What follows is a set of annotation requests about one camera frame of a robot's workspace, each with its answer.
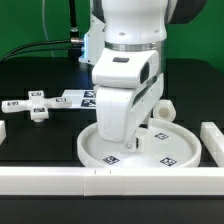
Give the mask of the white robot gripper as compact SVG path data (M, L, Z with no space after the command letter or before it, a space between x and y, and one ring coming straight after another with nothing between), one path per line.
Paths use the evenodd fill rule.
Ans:
M164 74L150 78L140 88L120 89L100 86L96 94L99 135L102 139L137 148L134 134L162 96Z

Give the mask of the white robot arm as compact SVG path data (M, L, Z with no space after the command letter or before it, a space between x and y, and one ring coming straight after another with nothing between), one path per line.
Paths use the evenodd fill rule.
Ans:
M81 60L93 66L101 139L135 149L164 89L168 24L187 24L207 0L91 0L93 21Z

